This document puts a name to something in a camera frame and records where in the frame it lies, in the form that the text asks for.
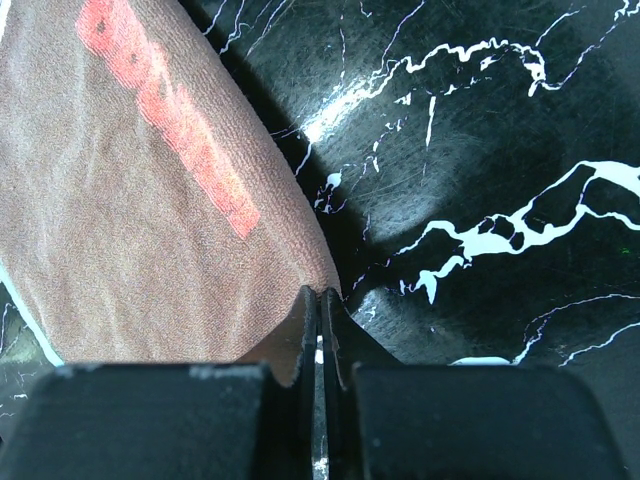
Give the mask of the brown towel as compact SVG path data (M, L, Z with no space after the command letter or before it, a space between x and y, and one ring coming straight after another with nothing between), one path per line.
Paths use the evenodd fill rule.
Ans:
M288 162L176 1L1 5L1 278L53 364L265 361L338 288Z

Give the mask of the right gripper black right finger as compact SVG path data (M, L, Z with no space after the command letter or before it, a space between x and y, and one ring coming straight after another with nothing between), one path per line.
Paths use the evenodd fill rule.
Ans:
M332 479L624 479L593 393L550 368L400 362L320 303Z

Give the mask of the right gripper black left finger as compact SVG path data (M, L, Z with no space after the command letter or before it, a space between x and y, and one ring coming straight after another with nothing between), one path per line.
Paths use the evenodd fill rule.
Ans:
M5 479L309 479L317 300L302 288L241 362L76 364L42 377Z

